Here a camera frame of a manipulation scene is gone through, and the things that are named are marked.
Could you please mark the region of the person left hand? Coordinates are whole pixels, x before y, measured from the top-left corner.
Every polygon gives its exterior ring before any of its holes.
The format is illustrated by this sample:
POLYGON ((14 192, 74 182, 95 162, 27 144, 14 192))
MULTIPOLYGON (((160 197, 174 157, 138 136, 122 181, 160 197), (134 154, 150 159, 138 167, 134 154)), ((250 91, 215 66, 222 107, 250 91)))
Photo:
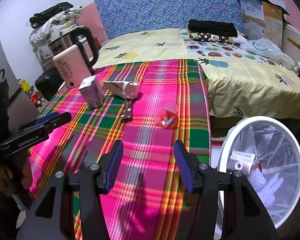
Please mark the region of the person left hand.
MULTIPOLYGON (((29 157, 31 156, 31 154, 29 150, 26 150, 24 153, 26 154, 26 158, 22 168, 23 178, 21 180, 21 183, 23 185, 23 188, 28 190, 33 183, 31 163, 29 161, 29 157)), ((12 177, 13 174, 7 167, 0 166, 0 192, 6 194, 9 197, 12 196, 12 190, 11 187, 8 186, 8 183, 10 182, 12 177)))

